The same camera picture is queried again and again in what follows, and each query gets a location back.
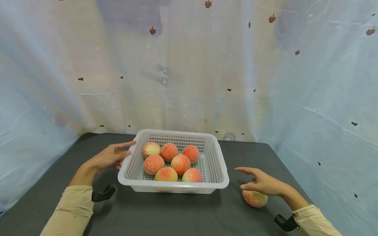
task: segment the hand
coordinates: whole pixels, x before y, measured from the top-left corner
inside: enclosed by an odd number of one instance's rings
[[[288,184],[256,168],[237,167],[235,170],[255,176],[252,182],[240,186],[243,190],[257,191],[268,196],[282,196],[290,188]]]
[[[96,174],[103,172],[108,167],[113,167],[120,170],[123,159],[131,154],[130,151],[122,150],[122,148],[126,148],[134,144],[136,144],[136,141],[110,144],[83,165],[94,169]]]

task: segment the beige sleeve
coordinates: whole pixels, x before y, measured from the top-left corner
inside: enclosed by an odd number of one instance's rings
[[[93,214],[92,186],[67,187],[41,236],[82,236]]]
[[[293,211],[292,214],[303,236],[342,236],[314,205]]]

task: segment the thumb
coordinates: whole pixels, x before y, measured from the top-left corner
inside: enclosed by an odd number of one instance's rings
[[[242,190],[247,190],[247,191],[257,191],[257,189],[259,188],[259,184],[249,182],[248,184],[241,185],[240,188]]]

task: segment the white plastic basket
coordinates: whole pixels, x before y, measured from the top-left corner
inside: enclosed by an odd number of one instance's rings
[[[212,193],[215,189],[228,186],[227,167],[217,138],[212,134],[189,133],[169,130],[141,130],[134,138],[136,145],[130,147],[131,155],[123,162],[118,173],[118,181],[122,185],[131,186],[136,192],[164,193]],[[192,164],[202,174],[202,183],[155,181],[153,175],[144,171],[142,148],[148,142],[156,142],[161,147],[174,143],[178,152],[182,153],[188,145],[195,145],[200,151],[199,160]]]

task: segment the forearm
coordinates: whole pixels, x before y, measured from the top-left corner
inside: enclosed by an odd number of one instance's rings
[[[75,185],[93,185],[93,180],[96,176],[96,170],[84,163],[76,172],[74,177],[72,178],[69,186]]]
[[[341,236],[320,209],[309,204],[293,187],[286,186],[281,197],[292,209],[295,222],[304,236]]]
[[[82,236],[93,214],[92,186],[67,187],[41,236]]]

